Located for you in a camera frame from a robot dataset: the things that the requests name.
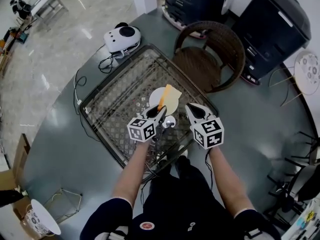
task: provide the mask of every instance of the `metal grid tray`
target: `metal grid tray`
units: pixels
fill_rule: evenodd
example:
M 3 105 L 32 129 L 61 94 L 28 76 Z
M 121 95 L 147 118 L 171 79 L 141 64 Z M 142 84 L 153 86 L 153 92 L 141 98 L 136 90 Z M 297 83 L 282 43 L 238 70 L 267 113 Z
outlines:
M 155 89 L 167 84 L 182 95 L 172 114 L 176 120 L 174 128 L 164 129 L 159 125 L 156 129 L 158 141 L 150 147 L 146 160 L 146 171 L 150 171 L 157 161 L 192 134 L 186 103 L 205 105 L 218 115 L 210 101 L 179 68 L 153 45 L 147 44 L 119 65 L 81 104 L 81 113 L 122 167 L 126 166 L 136 146 L 129 137 L 128 122 L 149 107 L 149 97 Z

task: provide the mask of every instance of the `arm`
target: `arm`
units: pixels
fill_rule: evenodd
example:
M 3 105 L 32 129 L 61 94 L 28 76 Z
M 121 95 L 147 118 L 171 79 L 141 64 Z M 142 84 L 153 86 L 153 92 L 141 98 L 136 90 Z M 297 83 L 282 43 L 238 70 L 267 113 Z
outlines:
M 136 150 L 133 153 L 129 163 L 123 169 L 112 192 L 113 197 L 121 197 L 127 199 L 132 207 L 135 204 L 139 186 L 141 184 L 147 151 L 150 142 L 137 142 Z
M 218 147 L 213 147 L 209 156 L 216 186 L 225 208 L 233 217 L 243 209 L 253 209 L 254 206 L 247 197 L 242 182 L 230 167 L 221 150 Z

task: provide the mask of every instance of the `white robot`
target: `white robot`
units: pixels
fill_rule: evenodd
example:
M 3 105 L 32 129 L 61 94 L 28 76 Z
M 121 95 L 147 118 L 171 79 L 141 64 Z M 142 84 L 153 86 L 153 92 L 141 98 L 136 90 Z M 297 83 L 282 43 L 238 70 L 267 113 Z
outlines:
M 194 140 L 205 150 L 224 143 L 225 129 L 220 118 L 216 117 L 208 107 L 188 103 L 185 105 L 185 111 Z M 151 139 L 157 133 L 157 126 L 164 121 L 166 112 L 166 106 L 158 111 L 158 105 L 154 105 L 144 110 L 140 116 L 134 117 L 127 125 L 130 138 L 138 142 Z

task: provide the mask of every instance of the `wicker chair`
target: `wicker chair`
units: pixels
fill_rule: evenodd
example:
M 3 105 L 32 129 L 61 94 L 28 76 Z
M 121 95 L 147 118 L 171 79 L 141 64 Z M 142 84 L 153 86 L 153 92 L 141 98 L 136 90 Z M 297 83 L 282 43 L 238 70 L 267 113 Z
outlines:
M 203 48 L 184 47 L 182 44 L 191 33 L 206 32 Z M 206 50 L 211 48 L 221 59 Z M 245 50 L 238 36 L 226 25 L 214 21 L 200 21 L 188 25 L 175 41 L 173 62 L 205 93 L 215 93 L 232 86 L 245 66 Z M 228 65 L 232 76 L 221 84 L 222 69 Z

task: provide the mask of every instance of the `marble floor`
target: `marble floor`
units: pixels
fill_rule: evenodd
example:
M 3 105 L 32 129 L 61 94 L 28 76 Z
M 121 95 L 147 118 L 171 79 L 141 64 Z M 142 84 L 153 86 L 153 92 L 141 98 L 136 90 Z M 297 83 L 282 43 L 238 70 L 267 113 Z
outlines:
M 32 144 L 52 104 L 76 71 L 104 44 L 103 35 L 137 17 L 133 0 L 61 0 L 47 31 L 36 24 L 0 80 L 1 140 L 13 164 L 21 133 Z

